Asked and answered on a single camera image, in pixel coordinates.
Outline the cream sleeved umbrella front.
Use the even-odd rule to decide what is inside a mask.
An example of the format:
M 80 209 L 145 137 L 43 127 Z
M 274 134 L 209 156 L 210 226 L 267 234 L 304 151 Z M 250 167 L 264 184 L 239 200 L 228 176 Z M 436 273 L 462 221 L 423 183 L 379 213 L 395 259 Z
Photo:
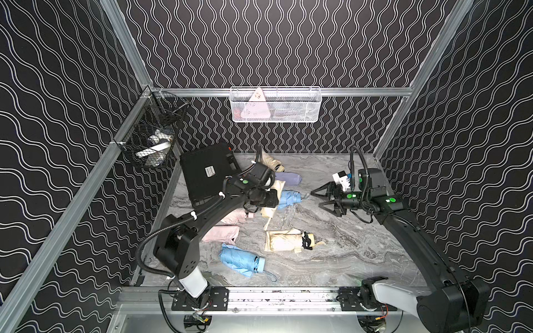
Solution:
M 275 194 L 275 202 L 274 202 L 274 205 L 273 207 L 267 207 L 267 208 L 262 208 L 261 209 L 261 215 L 265 218 L 268 218 L 265 226 L 264 226 L 264 231 L 267 231 L 268 228 L 269 228 L 269 224 L 271 222 L 271 220 L 273 219 L 273 216 L 275 215 L 275 212 L 276 212 L 276 209 L 280 203 L 280 200 L 281 200 L 281 196 L 282 196 L 282 191 L 283 191 L 283 188 L 285 186 L 285 181 L 283 180 L 275 180 L 273 182 L 273 185 L 269 188 L 269 194 Z

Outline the light blue sleeve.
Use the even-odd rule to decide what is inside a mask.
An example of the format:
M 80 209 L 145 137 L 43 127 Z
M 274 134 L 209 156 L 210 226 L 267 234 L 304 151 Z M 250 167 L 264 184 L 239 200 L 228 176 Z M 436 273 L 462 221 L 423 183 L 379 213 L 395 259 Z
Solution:
M 309 196 L 309 193 L 301 194 L 300 192 L 294 190 L 283 190 L 281 192 L 281 197 L 279 199 L 277 208 L 282 210 L 286 207 L 296 205 L 307 199 Z

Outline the lavender umbrella sleeve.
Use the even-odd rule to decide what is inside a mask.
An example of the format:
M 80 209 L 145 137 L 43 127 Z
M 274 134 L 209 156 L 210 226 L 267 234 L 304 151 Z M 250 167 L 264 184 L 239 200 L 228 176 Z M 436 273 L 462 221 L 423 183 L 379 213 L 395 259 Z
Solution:
M 284 181 L 287 186 L 301 184 L 302 177 L 298 173 L 276 172 L 276 180 Z

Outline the pink umbrella sleeve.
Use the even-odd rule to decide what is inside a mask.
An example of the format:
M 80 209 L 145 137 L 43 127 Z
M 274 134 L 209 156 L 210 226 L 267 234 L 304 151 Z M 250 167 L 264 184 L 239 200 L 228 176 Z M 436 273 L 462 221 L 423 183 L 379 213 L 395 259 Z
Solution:
M 202 238 L 204 242 L 219 242 L 235 245 L 235 240 L 240 233 L 239 226 L 223 225 L 213 226 Z

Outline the beige umbrella with wooden handle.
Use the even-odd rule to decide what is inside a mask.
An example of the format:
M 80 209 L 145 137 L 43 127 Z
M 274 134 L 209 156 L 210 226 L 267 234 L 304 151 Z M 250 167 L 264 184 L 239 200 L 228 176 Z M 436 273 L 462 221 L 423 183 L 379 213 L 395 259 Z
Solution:
M 300 253 L 302 250 L 312 251 L 317 246 L 326 245 L 325 241 L 317 241 L 312 233 L 298 229 L 266 232 L 266 252 Z

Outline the light blue umbrella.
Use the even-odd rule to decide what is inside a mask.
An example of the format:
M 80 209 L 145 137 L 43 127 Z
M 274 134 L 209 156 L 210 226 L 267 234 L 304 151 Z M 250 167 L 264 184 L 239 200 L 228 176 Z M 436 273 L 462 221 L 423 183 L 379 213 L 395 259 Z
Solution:
M 264 257 L 244 251 L 234 245 L 222 244 L 219 259 L 230 269 L 248 278 L 255 274 L 265 274 L 272 282 L 278 281 L 273 273 L 265 270 L 267 261 Z

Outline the pink sleeved umbrella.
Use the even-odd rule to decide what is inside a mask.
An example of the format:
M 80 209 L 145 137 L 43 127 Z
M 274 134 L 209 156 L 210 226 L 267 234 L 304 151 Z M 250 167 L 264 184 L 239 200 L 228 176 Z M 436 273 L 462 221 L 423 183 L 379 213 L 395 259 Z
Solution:
M 244 223 L 250 219 L 253 219 L 255 214 L 253 212 L 248 212 L 244 208 L 239 208 L 232 211 L 230 214 L 226 215 L 221 223 L 229 225 L 237 225 Z

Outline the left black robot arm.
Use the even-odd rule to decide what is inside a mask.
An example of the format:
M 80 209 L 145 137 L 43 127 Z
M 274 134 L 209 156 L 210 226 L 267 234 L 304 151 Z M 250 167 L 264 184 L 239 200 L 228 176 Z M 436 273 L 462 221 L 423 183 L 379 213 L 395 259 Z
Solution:
M 201 209 L 176 217 L 169 215 L 162 226 L 150 233 L 137 247 L 135 260 L 145 272 L 177 280 L 193 298 L 200 298 L 208 288 L 198 264 L 200 243 L 205 235 L 224 217 L 238 208 L 274 208 L 278 191 L 273 188 L 273 170 L 256 162 L 248 171 L 226 176 L 215 187 L 218 191 Z M 155 240 L 154 256 L 166 268 L 150 267 L 142 259 L 145 246 Z

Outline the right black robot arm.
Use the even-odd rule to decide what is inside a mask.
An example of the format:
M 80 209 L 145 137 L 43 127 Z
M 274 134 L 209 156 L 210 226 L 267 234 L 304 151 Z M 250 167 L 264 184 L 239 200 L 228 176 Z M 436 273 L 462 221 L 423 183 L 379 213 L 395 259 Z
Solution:
M 321 199 L 322 210 L 337 217 L 365 211 L 398 240 L 426 281 L 425 287 L 406 287 L 384 276 L 370 277 L 355 291 L 341 290 L 342 306 L 350 301 L 367 310 L 390 305 L 416 316 L 429 332 L 459 332 L 481 324 L 488 284 L 469 277 L 436 247 L 401 197 L 388 193 L 379 169 L 342 171 L 311 194 Z

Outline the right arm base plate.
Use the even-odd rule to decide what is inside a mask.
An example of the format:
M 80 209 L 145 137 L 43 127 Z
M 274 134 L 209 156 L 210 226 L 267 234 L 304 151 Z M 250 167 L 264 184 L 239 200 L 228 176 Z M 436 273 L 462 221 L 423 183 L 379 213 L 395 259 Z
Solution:
M 340 287 L 336 301 L 343 312 L 395 312 L 397 307 L 378 302 L 367 287 Z

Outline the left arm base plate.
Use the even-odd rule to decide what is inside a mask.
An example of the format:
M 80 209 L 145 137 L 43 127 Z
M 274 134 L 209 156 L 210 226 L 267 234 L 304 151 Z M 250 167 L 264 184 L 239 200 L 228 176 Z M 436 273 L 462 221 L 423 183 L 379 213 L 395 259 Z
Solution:
M 194 298 L 187 291 L 178 292 L 172 303 L 172 311 L 226 311 L 230 291 L 225 287 L 208 287 L 199 297 Z

